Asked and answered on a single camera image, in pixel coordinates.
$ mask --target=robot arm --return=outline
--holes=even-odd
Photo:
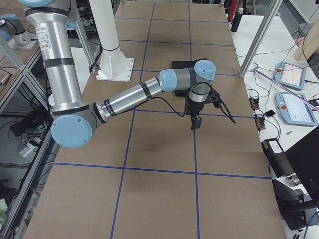
[[[0,16],[0,36],[5,41],[9,41],[13,37],[20,46],[24,46],[31,41],[19,18],[13,13]]]
[[[204,104],[221,107],[221,99],[213,91],[211,82],[215,66],[199,61],[194,68],[160,72],[112,98],[91,105],[83,101],[74,67],[74,60],[66,32],[66,23],[76,5],[72,0],[19,0],[26,19],[35,27],[43,64],[46,69],[55,101],[51,127],[54,140],[68,148],[85,145],[93,131],[109,118],[132,109],[164,91],[189,89],[185,114],[191,115],[192,128],[200,127],[199,112]]]

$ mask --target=label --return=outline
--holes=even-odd
[[[52,44],[49,38],[49,33],[47,32],[47,29],[45,26],[38,27],[35,29],[36,36],[38,37],[39,46],[41,48],[41,51],[52,49]]]
[[[274,153],[282,153],[283,151],[281,150],[281,148],[279,147],[277,141],[269,141],[269,145],[270,147],[273,149]]]

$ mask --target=black tape band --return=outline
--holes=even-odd
[[[65,10],[54,8],[54,7],[34,7],[25,11],[25,16],[29,16],[34,13],[46,12],[46,13],[58,13],[65,16],[69,16],[69,13]]]
[[[151,99],[153,99],[153,97],[152,97],[152,95],[150,93],[150,90],[149,90],[148,86],[145,84],[145,82],[144,81],[141,82],[140,85],[143,88],[143,91],[144,91],[144,93],[146,95],[147,100],[150,101]]]
[[[62,65],[74,65],[73,58],[54,58],[43,61],[44,68],[50,68]]]
[[[106,109],[108,110],[108,112],[110,113],[110,115],[112,117],[117,116],[117,114],[114,112],[114,110],[113,110],[113,108],[112,108],[112,106],[110,104],[109,99],[105,100],[104,104],[105,104]]]
[[[25,33],[25,29],[23,31],[19,32],[19,33],[16,33],[15,36],[18,36],[18,35],[20,35],[22,33]]]
[[[157,78],[157,76],[155,76],[155,79],[158,81],[159,87],[160,87],[160,80]]]
[[[94,112],[95,112],[95,115],[98,117],[98,119],[100,120],[100,122],[102,123],[106,123],[106,121],[101,117],[101,114],[98,110],[98,108],[96,107],[96,103],[93,103],[93,109],[94,109]]]
[[[108,50],[108,49],[105,49],[105,48],[103,48],[103,50],[106,50],[106,51],[115,51],[115,50],[117,50],[119,47],[120,47],[120,45],[119,45],[117,48],[114,48],[114,49],[112,49],[112,50]]]
[[[196,86],[196,72],[194,68],[188,68],[189,75],[190,75],[190,88]]]
[[[73,113],[85,111],[87,109],[89,109],[89,105],[82,106],[82,107],[75,108],[75,109],[66,110],[66,111],[52,111],[52,114],[54,116],[70,115],[70,114],[73,114]]]

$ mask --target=desk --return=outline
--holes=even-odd
[[[236,53],[238,55],[238,60],[240,65],[243,63],[245,59],[244,55],[247,54],[248,49],[255,37],[255,34],[259,28],[259,25],[262,19],[263,19],[263,16],[245,15],[242,17],[238,31],[232,32],[232,38],[234,40],[234,45],[236,47]],[[290,47],[294,46],[294,44],[295,42],[292,39],[291,35],[289,34],[288,30],[286,29],[284,23],[282,22],[280,17],[276,16],[267,34],[265,35],[265,38],[263,39],[257,54],[261,52],[265,52],[265,53],[266,52],[281,52],[283,50],[289,49]],[[258,63],[260,67],[265,69],[276,69],[279,63],[282,62],[284,59],[287,62],[290,62],[292,64],[295,64],[301,67],[309,66],[307,62],[296,61],[294,59],[293,53],[296,49],[297,49],[297,46],[294,46],[290,52],[284,51],[282,53],[256,55],[254,58],[254,62]],[[260,71],[265,72],[271,78],[273,77],[275,72],[275,71],[267,71],[263,69],[260,69]],[[255,76],[256,76],[256,80],[254,78],[254,74],[251,72],[248,72],[244,77],[245,84],[257,90],[261,96],[267,95],[268,92],[262,89],[260,86],[266,89],[270,89],[271,81],[263,78],[262,76],[258,74],[256,74]],[[306,80],[318,82],[316,76],[314,75],[310,67],[307,67],[307,70],[306,70]],[[275,87],[278,91],[285,91],[279,88],[275,84],[273,84],[272,87]],[[313,94],[319,94],[319,85],[305,83],[304,89],[299,92],[305,94],[307,99],[310,100]],[[280,113],[279,113],[279,110],[277,109],[277,106],[275,105],[275,94],[276,94],[275,91],[270,90],[268,102],[266,103],[267,97],[261,97],[259,105],[263,112],[266,112],[269,110],[274,110],[276,112],[276,115],[274,115],[274,117],[276,117],[281,127],[281,136],[280,136],[279,142],[282,148],[286,151],[291,146],[293,146],[297,141],[299,141],[301,138],[307,135],[311,130],[313,130],[314,127],[294,126],[294,125],[285,124],[282,118],[280,117]],[[319,113],[314,112],[314,114],[316,119],[319,120]],[[274,119],[268,118],[267,120],[271,121],[273,124],[277,126],[277,123]],[[268,138],[274,138],[277,135],[277,132],[274,126],[272,126],[268,122],[265,122],[265,126],[266,126],[266,129],[262,130],[259,135],[261,142]],[[287,185],[287,180],[285,178],[281,178],[278,180]],[[293,189],[298,189],[298,188],[301,188],[304,191],[304,193],[306,193],[302,185],[298,187],[294,187]],[[285,225],[287,238],[291,238],[296,233],[299,234],[298,231],[289,230],[285,222],[284,222],[284,225]],[[319,226],[311,227],[309,229],[309,232],[307,233],[307,238],[315,239],[318,237],[318,233],[319,233]]]
[[[93,74],[86,101],[158,75],[172,60],[207,57],[237,123],[207,106],[202,128],[190,131],[189,118],[157,100],[111,119],[84,147],[60,150],[24,238],[286,238],[244,82],[234,74],[224,8],[124,1],[116,24],[121,50],[135,59],[131,81]],[[182,111],[184,99],[164,97]]]

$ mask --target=power strip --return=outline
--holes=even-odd
[[[42,140],[38,137],[30,139],[23,150],[19,152],[22,157],[27,157],[36,147],[39,146]]]

